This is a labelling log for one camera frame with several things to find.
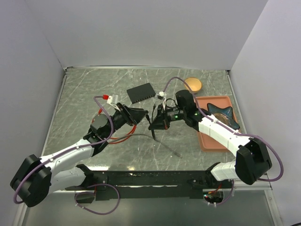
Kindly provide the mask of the black network switch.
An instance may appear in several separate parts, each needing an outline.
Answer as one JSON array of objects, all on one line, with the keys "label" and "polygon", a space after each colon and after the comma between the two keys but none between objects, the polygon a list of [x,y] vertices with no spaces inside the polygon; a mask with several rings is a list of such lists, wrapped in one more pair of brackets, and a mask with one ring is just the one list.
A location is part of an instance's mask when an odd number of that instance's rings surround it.
[{"label": "black network switch", "polygon": [[156,95],[152,85],[148,82],[127,90],[128,97],[132,104],[152,98]]}]

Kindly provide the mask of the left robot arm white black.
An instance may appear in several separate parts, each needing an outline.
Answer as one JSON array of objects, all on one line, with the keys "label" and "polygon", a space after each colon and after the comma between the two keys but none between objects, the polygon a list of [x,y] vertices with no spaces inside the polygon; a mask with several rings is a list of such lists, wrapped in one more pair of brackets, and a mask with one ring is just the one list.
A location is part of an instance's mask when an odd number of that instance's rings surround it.
[{"label": "left robot arm white black", "polygon": [[10,182],[15,191],[14,203],[33,207],[53,191],[70,186],[89,189],[93,177],[76,163],[99,154],[109,144],[113,133],[122,126],[137,125],[148,115],[148,111],[142,108],[127,107],[121,103],[117,106],[112,116],[102,109],[93,118],[88,133],[75,144],[46,156],[27,156]]}]

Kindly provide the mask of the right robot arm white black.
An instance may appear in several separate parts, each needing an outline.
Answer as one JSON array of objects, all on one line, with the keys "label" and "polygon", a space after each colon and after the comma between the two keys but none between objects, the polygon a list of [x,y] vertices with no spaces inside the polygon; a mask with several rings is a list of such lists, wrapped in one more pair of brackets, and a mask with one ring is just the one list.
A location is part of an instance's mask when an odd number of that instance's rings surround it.
[{"label": "right robot arm white black", "polygon": [[199,108],[188,90],[176,93],[176,106],[160,104],[149,130],[167,130],[173,121],[184,120],[186,125],[205,134],[227,148],[235,160],[216,163],[208,168],[206,184],[215,188],[224,180],[241,180],[252,185],[265,174],[272,163],[266,145],[258,138],[244,136],[218,120],[212,113]]}]

